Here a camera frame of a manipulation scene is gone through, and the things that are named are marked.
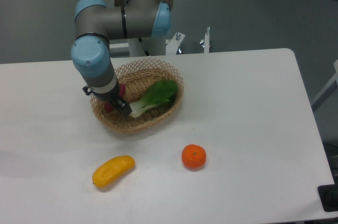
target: green leaf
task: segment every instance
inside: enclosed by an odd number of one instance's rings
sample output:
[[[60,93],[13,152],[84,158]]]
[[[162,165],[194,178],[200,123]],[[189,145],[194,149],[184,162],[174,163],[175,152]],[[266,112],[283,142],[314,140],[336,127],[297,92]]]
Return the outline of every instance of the green leaf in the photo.
[[[171,99],[178,89],[177,83],[173,80],[157,81],[147,89],[140,100],[130,103],[133,111],[130,115],[136,118],[147,110],[159,108],[172,102]]]

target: metal bracket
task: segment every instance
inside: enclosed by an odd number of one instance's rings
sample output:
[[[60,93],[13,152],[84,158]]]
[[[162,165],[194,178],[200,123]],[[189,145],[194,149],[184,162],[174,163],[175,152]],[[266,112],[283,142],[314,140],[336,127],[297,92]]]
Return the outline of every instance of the metal bracket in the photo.
[[[171,40],[166,40],[165,42],[166,43],[166,48],[165,48],[166,55],[176,55],[180,47],[180,44],[182,43],[184,38],[185,38],[185,34],[177,32],[175,33],[175,35],[173,36]],[[117,53],[117,52],[128,52],[128,51],[129,51],[128,43],[116,43],[116,44],[109,45],[110,54]]]
[[[177,51],[185,38],[185,34],[177,32],[173,38],[169,41],[168,45],[165,48],[166,55],[176,55]]]
[[[92,93],[93,93],[93,91],[91,91],[91,90],[89,90],[90,88],[89,88],[89,86],[87,85],[87,86],[84,86],[83,88],[82,88],[82,90],[83,90],[83,92],[86,94],[86,96],[90,96]]]
[[[335,74],[331,77],[330,80],[324,85],[324,87],[316,94],[316,96],[311,100],[312,111],[315,112],[323,102],[333,94],[333,92],[338,88],[338,60],[334,62]]]

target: wicker basket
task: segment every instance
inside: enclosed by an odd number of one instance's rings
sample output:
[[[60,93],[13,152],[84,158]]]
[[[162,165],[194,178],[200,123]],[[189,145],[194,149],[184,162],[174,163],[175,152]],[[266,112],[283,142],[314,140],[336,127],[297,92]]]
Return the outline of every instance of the wicker basket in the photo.
[[[125,84],[124,99],[127,102],[139,100],[153,83],[159,80],[174,80],[178,87],[175,101],[170,107],[152,109],[138,118],[123,117],[117,110],[107,112],[105,102],[91,95],[91,107],[97,119],[109,129],[120,133],[134,133],[158,124],[170,116],[180,105],[183,97],[183,79],[169,63],[148,58],[123,65],[115,70],[120,83]]]

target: yellow pepper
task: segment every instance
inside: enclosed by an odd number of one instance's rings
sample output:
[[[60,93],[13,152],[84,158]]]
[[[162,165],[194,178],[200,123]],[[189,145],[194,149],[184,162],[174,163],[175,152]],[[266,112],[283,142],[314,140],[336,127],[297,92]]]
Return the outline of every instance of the yellow pepper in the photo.
[[[135,160],[129,155],[114,157],[95,170],[92,176],[93,184],[97,188],[103,188],[118,179],[134,166]]]

